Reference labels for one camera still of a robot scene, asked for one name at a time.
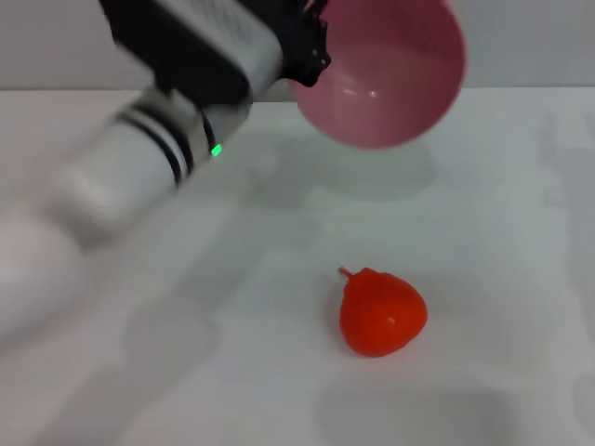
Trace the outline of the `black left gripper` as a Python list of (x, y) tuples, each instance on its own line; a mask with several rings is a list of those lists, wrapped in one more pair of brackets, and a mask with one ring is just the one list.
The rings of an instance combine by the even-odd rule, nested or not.
[(313, 87), (330, 65), (328, 23), (322, 17), (327, 4), (328, 0), (280, 0), (275, 34), (283, 52), (282, 79)]

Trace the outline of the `orange toy fruit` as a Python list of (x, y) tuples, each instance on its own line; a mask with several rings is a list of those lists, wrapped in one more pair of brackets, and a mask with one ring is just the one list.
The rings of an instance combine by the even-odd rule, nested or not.
[(345, 278), (338, 323), (346, 344), (357, 354), (379, 358), (404, 348), (424, 329), (428, 309), (408, 282), (370, 268)]

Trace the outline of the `pink plastic bowl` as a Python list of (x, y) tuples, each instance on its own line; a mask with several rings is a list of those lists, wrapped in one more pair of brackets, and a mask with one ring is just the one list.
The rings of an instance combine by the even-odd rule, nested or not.
[(310, 124), (349, 146), (385, 149), (445, 116), (466, 70), (449, 0), (329, 0), (323, 17), (331, 63), (315, 86), (291, 85)]

